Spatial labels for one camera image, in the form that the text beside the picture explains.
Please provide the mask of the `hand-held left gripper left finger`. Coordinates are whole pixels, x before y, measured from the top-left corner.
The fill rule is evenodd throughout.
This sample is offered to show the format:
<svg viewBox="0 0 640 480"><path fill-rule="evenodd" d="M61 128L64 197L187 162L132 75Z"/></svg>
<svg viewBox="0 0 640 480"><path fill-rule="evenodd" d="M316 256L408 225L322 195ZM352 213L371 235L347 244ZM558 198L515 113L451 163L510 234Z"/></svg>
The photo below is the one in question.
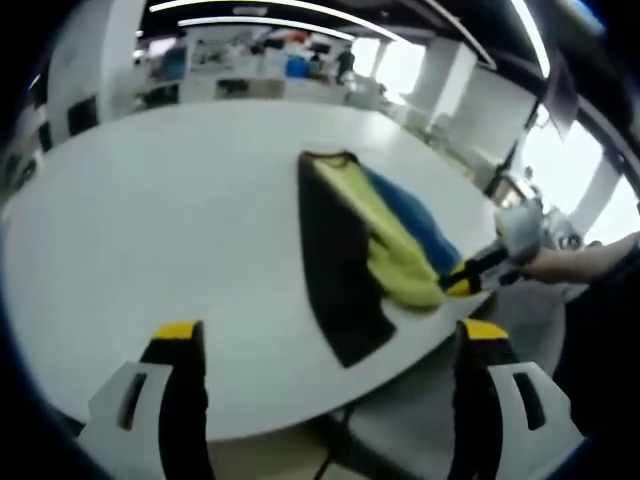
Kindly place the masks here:
<svg viewBox="0 0 640 480"><path fill-rule="evenodd" d="M204 326L160 327L89 402L81 447L112 479L213 479Z"/></svg>

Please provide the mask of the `person's right hand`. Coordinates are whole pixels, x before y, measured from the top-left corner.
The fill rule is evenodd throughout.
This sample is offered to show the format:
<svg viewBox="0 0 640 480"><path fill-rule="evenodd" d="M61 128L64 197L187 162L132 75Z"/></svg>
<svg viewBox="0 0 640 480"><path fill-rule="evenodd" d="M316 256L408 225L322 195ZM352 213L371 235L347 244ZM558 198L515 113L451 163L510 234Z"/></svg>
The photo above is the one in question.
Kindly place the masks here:
<svg viewBox="0 0 640 480"><path fill-rule="evenodd" d="M568 259L567 252L543 248L528 263L521 266L519 271L543 283L562 283L567 280Z"/></svg>

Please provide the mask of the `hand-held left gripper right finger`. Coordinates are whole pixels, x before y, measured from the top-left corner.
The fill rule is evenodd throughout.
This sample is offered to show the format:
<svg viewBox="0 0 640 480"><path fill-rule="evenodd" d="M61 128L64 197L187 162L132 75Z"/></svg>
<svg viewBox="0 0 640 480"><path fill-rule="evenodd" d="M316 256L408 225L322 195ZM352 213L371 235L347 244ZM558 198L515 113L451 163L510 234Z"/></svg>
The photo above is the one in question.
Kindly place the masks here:
<svg viewBox="0 0 640 480"><path fill-rule="evenodd" d="M534 362L522 362L499 326L456 328L451 479L546 479L580 446L571 404Z"/></svg>

